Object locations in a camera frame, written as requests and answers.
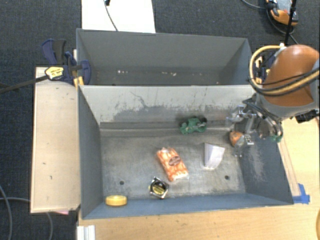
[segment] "orange object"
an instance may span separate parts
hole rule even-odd
[[[173,148],[163,147],[156,155],[158,156],[169,181],[173,182],[189,175],[184,162]]]
[[[244,135],[242,132],[239,131],[231,131],[229,134],[229,139],[231,142],[231,145],[234,147],[237,143],[237,141],[241,138],[241,136]]]

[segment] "blue tape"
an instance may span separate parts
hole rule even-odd
[[[306,204],[310,203],[310,195],[306,194],[305,187],[303,184],[298,183],[301,195],[300,196],[293,196],[293,201],[295,204]]]

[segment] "gray bin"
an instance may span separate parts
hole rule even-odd
[[[81,214],[84,219],[202,212],[293,204],[278,146],[253,136],[232,155],[225,118],[252,96],[244,38],[77,31],[78,60],[92,67],[78,92]],[[207,130],[182,135],[190,117]],[[225,148],[215,170],[204,168],[204,143]],[[167,180],[157,150],[172,147],[189,178],[170,182],[164,200],[151,196],[154,176]],[[105,197],[124,195],[122,207]]]

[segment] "metal rod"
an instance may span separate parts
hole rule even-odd
[[[290,7],[290,17],[289,17],[288,27],[286,29],[285,39],[284,39],[284,44],[286,46],[288,45],[290,28],[291,28],[291,24],[292,24],[292,18],[294,16],[295,11],[296,11],[296,3],[297,3],[297,0],[292,0],[291,7]]]

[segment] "snack package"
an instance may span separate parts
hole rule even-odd
[[[158,156],[169,181],[173,182],[189,175],[184,162],[173,148],[163,147],[156,155]]]

